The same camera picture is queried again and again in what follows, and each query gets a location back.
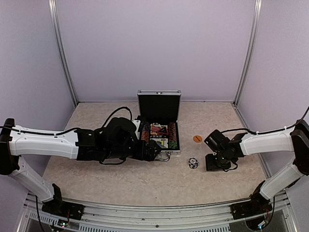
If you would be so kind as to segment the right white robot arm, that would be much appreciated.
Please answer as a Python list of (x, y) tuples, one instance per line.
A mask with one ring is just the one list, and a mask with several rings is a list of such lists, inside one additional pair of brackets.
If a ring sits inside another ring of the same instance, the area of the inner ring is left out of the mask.
[(253, 215), (264, 209), (266, 202), (278, 192), (309, 174), (309, 125), (303, 119), (274, 131), (243, 130), (232, 139), (214, 130), (204, 142), (212, 150), (212, 153), (205, 156), (207, 171), (231, 171), (231, 166), (236, 165), (239, 158), (252, 154), (280, 151), (294, 153), (295, 157), (286, 166), (259, 184), (250, 196), (247, 211)]

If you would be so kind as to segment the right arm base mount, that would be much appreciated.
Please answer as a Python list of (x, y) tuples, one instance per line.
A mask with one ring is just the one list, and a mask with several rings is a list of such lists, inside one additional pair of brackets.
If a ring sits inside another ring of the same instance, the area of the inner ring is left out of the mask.
[(266, 199), (260, 193), (261, 186), (265, 181), (261, 182), (254, 192), (250, 195), (250, 199), (246, 202), (235, 203), (230, 206), (232, 217), (234, 220), (255, 216), (266, 213), (273, 209), (270, 199)]

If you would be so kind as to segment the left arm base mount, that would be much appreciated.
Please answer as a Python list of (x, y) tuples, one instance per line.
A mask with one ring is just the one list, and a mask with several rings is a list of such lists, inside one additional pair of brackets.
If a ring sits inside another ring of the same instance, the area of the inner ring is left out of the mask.
[(52, 187), (54, 189), (53, 198), (42, 204), (42, 211), (67, 219), (81, 220), (84, 205), (64, 201), (60, 188), (54, 183)]

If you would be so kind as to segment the aluminium poker case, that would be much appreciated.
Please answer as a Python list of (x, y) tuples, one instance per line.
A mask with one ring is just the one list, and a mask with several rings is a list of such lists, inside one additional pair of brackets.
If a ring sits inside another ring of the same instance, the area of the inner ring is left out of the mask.
[(140, 139), (155, 143), (160, 152), (156, 161), (169, 161), (181, 154), (178, 117), (181, 103), (180, 90), (138, 90), (141, 125)]

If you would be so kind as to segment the green chip stack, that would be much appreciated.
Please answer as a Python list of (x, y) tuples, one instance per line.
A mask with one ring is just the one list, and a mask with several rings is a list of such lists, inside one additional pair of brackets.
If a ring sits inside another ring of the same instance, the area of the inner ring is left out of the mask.
[(178, 148), (178, 142), (177, 140), (169, 140), (169, 148), (170, 149), (177, 149)]

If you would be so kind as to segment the black red triangular button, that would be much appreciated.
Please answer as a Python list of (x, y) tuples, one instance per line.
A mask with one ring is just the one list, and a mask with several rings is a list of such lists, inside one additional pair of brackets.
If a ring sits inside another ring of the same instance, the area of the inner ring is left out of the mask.
[(158, 131), (157, 134), (159, 135), (169, 135), (168, 127), (162, 126)]

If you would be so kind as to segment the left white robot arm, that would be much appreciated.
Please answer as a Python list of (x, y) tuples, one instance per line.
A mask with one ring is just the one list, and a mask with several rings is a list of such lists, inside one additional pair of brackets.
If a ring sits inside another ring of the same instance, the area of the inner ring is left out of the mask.
[(48, 203), (57, 215), (67, 211), (61, 191), (46, 182), (23, 158), (24, 155), (55, 156), (77, 161), (108, 159), (154, 161), (161, 148), (155, 142), (138, 138), (140, 122), (114, 117), (98, 129), (73, 128), (66, 131), (33, 130), (15, 124), (8, 118), (0, 128), (0, 173), (17, 180), (34, 193), (40, 201)]

